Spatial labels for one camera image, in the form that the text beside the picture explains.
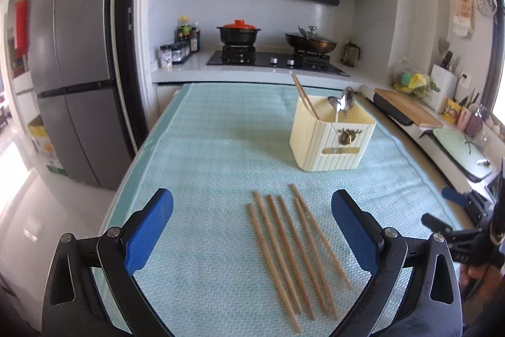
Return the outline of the person right hand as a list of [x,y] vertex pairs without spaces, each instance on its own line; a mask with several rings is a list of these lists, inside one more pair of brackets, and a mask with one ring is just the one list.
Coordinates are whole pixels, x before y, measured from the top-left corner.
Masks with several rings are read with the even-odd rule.
[[494,265],[460,265],[460,289],[464,301],[488,301],[502,288],[504,268]]

